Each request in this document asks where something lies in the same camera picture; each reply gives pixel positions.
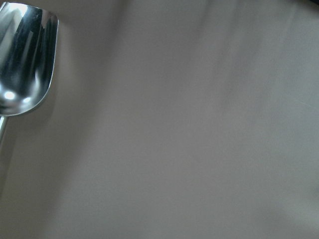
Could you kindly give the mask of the steel ice scoop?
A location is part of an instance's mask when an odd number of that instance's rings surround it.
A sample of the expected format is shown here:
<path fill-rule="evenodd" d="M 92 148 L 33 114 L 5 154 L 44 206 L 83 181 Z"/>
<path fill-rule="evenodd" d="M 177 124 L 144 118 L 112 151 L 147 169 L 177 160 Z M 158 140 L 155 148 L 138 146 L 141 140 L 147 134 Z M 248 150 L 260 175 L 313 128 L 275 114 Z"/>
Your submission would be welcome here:
<path fill-rule="evenodd" d="M 0 7 L 0 135 L 10 117 L 36 109 L 51 86 L 58 17 L 35 6 Z"/>

